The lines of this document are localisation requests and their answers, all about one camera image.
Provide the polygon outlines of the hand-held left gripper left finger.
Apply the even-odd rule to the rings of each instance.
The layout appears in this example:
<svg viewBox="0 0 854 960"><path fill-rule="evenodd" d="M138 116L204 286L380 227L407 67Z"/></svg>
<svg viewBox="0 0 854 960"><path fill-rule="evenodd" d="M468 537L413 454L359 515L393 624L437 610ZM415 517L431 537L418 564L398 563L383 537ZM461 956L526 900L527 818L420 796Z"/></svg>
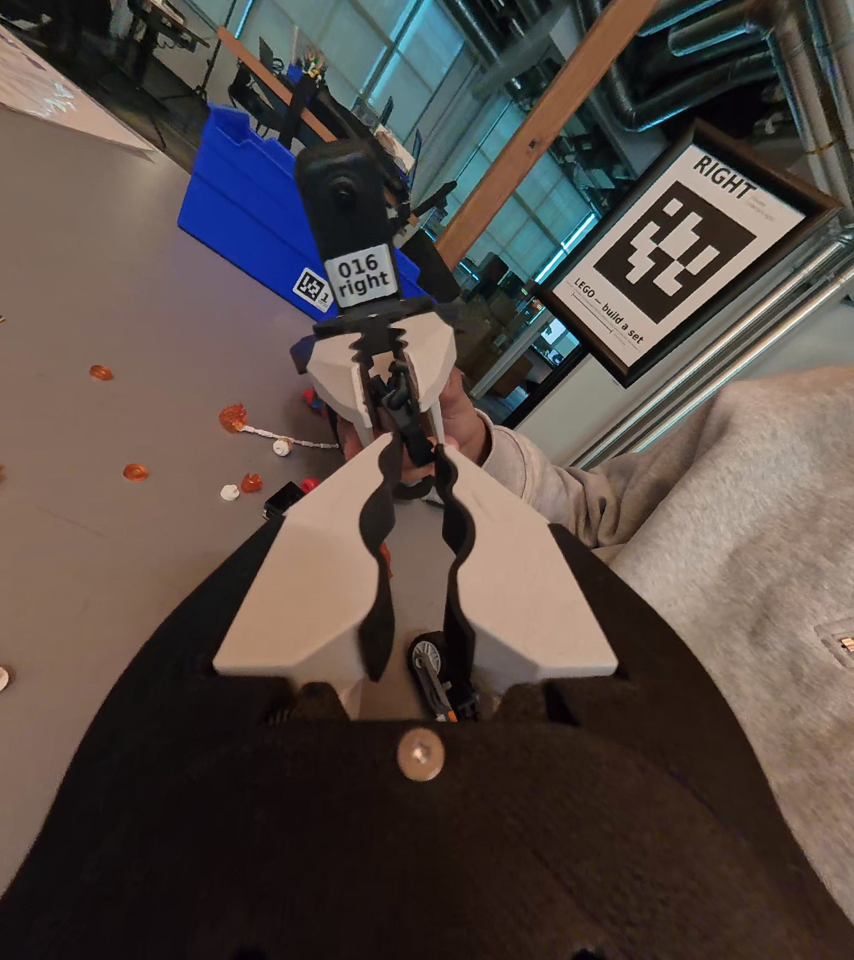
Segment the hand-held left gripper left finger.
<svg viewBox="0 0 854 960"><path fill-rule="evenodd" d="M389 664L397 618L378 550L396 524L402 443L385 434L291 507L213 659L222 676L325 683L350 719Z"/></svg>

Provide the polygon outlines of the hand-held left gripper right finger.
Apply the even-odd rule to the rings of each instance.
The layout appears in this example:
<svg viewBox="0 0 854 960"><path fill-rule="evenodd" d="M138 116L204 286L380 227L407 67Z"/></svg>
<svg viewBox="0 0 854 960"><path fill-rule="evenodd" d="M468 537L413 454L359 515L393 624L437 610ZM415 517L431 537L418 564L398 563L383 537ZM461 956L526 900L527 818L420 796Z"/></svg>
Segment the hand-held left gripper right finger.
<svg viewBox="0 0 854 960"><path fill-rule="evenodd" d="M443 632L457 674L496 694L613 675L617 657L559 544L565 529L445 445L434 486L453 554Z"/></svg>

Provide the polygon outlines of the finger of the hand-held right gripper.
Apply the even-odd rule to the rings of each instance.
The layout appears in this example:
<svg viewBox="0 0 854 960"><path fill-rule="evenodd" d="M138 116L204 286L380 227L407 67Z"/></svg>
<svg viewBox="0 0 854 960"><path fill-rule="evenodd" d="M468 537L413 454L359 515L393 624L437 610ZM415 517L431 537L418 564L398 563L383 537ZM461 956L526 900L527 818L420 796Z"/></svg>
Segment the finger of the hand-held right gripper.
<svg viewBox="0 0 854 960"><path fill-rule="evenodd" d="M408 370L415 424L420 426L426 416L428 436L443 445L441 394L456 360L454 329L437 311L401 318L395 329L399 331L401 361Z"/></svg>
<svg viewBox="0 0 854 960"><path fill-rule="evenodd" d="M307 376L323 401L333 429L351 426L361 450L376 439L378 419L371 387L372 358L363 352L359 330L316 337Z"/></svg>

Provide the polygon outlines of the person's right forearm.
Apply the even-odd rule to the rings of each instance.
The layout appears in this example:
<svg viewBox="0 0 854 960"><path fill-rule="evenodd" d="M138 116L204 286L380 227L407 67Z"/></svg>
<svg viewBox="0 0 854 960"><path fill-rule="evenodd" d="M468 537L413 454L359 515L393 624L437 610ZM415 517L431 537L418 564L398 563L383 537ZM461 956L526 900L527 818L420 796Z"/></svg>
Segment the person's right forearm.
<svg viewBox="0 0 854 960"><path fill-rule="evenodd" d="M637 534L675 483L643 455L588 471L554 465L529 439L482 416L483 469L549 524L573 534L605 563Z"/></svg>

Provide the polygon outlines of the black boxy lego piece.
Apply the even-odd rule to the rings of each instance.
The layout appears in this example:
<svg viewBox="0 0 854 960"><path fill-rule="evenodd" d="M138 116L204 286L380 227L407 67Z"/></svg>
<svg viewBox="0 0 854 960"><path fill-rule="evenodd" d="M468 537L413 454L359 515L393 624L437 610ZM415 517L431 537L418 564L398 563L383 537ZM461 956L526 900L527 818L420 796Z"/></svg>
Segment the black boxy lego piece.
<svg viewBox="0 0 854 960"><path fill-rule="evenodd" d="M263 504L264 522L282 518L287 511L301 501L306 496L301 485L295 482L287 482L280 486L273 494L265 499Z"/></svg>

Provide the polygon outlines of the lego wheel assembly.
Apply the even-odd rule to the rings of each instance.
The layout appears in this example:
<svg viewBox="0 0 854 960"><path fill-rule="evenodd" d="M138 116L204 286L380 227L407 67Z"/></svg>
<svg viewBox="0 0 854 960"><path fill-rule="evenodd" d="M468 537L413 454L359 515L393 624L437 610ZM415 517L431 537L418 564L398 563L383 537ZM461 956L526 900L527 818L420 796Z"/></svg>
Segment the lego wheel assembly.
<svg viewBox="0 0 854 960"><path fill-rule="evenodd" d="M435 721L477 722L481 718L477 692L447 647L440 631L421 633L409 643L405 660L414 690Z"/></svg>

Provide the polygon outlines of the person's right hand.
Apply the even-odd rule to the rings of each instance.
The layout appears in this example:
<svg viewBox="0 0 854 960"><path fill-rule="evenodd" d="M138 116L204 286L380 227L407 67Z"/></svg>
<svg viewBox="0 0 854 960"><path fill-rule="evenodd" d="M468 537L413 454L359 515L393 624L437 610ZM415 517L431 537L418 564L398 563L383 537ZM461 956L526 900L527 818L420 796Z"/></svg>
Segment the person's right hand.
<svg viewBox="0 0 854 960"><path fill-rule="evenodd" d="M482 467L493 447L491 429L471 402L463 381L463 374L454 366L438 397L445 444Z"/></svg>

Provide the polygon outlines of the blue plastic bin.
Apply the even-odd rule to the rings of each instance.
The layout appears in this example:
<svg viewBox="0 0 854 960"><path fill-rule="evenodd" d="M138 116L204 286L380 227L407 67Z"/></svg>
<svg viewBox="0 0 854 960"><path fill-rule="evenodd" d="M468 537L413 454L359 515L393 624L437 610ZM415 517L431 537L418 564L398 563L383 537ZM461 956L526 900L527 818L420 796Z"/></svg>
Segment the blue plastic bin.
<svg viewBox="0 0 854 960"><path fill-rule="evenodd" d="M213 105L178 215L185 233L313 322L336 314L294 179L295 155L254 132L249 115Z"/></svg>

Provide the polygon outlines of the wooden desk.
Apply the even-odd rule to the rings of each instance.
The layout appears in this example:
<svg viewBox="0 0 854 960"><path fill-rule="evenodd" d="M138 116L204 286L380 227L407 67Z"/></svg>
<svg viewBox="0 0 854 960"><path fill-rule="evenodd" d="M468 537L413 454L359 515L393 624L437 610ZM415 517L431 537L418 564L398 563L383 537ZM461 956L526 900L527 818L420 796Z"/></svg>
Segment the wooden desk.
<svg viewBox="0 0 854 960"><path fill-rule="evenodd" d="M388 204L396 210L398 232L417 227L411 210L406 174L397 158L378 139L374 129L337 102L320 76L302 73L298 80L277 75L256 58L226 26L217 28L217 40L237 59L238 73L228 87L231 102L240 105L257 126L277 130L280 144L291 149L319 142L355 140L368 144L385 188Z"/></svg>

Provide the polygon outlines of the wooden beam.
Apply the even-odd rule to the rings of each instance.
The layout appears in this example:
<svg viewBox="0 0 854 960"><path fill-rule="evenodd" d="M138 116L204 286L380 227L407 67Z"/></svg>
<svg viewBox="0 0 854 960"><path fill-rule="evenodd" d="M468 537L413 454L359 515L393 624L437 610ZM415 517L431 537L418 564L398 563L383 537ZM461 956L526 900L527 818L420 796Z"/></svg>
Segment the wooden beam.
<svg viewBox="0 0 854 960"><path fill-rule="evenodd" d="M595 16L564 66L437 238L435 248L447 268L455 269L464 259L657 4L613 1Z"/></svg>

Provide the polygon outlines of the framed marker sign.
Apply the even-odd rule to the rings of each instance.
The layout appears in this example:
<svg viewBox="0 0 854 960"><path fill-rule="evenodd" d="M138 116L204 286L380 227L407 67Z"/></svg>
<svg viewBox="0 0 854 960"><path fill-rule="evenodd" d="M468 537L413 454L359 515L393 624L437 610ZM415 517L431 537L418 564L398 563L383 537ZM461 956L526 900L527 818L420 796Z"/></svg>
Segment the framed marker sign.
<svg viewBox="0 0 854 960"><path fill-rule="evenodd" d="M535 297L628 387L842 208L697 120Z"/></svg>

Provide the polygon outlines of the white printed sheet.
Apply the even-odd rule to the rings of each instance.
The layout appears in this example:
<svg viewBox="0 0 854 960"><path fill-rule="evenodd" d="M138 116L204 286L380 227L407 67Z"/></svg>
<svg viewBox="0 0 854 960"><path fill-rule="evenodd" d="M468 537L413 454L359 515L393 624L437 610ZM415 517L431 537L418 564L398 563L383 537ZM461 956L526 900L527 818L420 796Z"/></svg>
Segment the white printed sheet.
<svg viewBox="0 0 854 960"><path fill-rule="evenodd" d="M0 105L86 137L141 153L157 151L1 24Z"/></svg>

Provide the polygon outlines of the silver ventilation ducts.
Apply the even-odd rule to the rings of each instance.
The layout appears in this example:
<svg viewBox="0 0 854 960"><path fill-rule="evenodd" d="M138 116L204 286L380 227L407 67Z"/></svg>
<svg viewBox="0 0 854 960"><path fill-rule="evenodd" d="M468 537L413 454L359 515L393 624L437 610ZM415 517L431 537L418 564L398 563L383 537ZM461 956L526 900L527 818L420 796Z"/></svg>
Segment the silver ventilation ducts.
<svg viewBox="0 0 854 960"><path fill-rule="evenodd" d="M618 54L598 82L639 134L751 83L775 79L814 183L854 224L854 2L663 2L637 30L664 59L706 66L637 101Z"/></svg>

